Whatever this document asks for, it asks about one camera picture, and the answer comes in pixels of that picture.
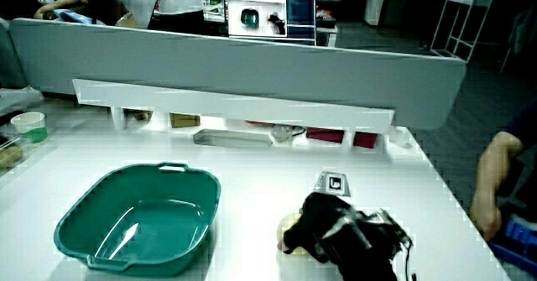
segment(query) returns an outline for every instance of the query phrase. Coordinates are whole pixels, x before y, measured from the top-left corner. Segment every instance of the white tabletop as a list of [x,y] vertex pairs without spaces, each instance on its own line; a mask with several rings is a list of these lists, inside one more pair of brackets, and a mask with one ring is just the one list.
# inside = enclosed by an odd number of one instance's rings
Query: white tabletop
[[[407,148],[383,137],[374,149],[351,151],[328,143],[220,148],[195,145],[185,134],[142,131],[145,122],[133,119],[115,132],[104,107],[49,101],[39,110],[47,115],[47,142],[0,178],[1,280],[147,280],[88,270],[56,249],[53,232],[104,174],[161,161],[204,169],[222,185],[210,244],[188,270],[166,280],[341,280],[333,264],[276,248],[279,221],[300,208],[322,170],[346,174],[356,208],[384,208],[409,233],[409,268],[418,280],[508,280],[413,138]],[[394,269],[403,280],[403,253]]]

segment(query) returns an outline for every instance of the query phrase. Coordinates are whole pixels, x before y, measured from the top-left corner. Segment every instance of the monitor screen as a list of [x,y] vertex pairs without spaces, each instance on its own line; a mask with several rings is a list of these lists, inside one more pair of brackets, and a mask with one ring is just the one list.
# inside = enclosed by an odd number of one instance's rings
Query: monitor screen
[[224,0],[230,38],[315,45],[315,0]]

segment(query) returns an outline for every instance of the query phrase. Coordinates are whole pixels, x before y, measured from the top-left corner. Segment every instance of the green plastic basin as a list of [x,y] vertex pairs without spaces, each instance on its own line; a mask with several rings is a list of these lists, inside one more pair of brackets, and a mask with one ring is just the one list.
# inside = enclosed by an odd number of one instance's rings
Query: green plastic basin
[[135,164],[102,177],[58,223],[54,241],[89,268],[176,275],[206,238],[220,182],[186,164]]

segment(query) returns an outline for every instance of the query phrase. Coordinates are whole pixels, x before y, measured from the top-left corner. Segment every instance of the basin handle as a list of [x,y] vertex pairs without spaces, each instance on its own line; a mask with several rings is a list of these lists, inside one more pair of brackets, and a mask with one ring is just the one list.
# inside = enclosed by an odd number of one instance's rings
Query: basin handle
[[131,263],[127,261],[108,260],[90,255],[87,256],[86,260],[88,268],[106,269],[115,272],[122,272],[131,265]]
[[182,164],[182,163],[162,162],[157,166],[157,168],[164,169],[164,170],[185,172],[188,169],[188,165]]

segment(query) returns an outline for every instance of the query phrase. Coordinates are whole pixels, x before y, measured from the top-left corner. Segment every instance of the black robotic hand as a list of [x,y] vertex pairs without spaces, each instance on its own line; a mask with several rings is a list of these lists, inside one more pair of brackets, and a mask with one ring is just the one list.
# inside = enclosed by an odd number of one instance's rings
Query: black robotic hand
[[267,21],[274,23],[278,27],[279,34],[285,34],[285,22],[278,17],[277,13],[268,16]]
[[396,281],[391,262],[407,239],[388,213],[366,216],[334,195],[314,192],[284,233],[284,252],[303,247],[317,261],[336,264],[346,281]]

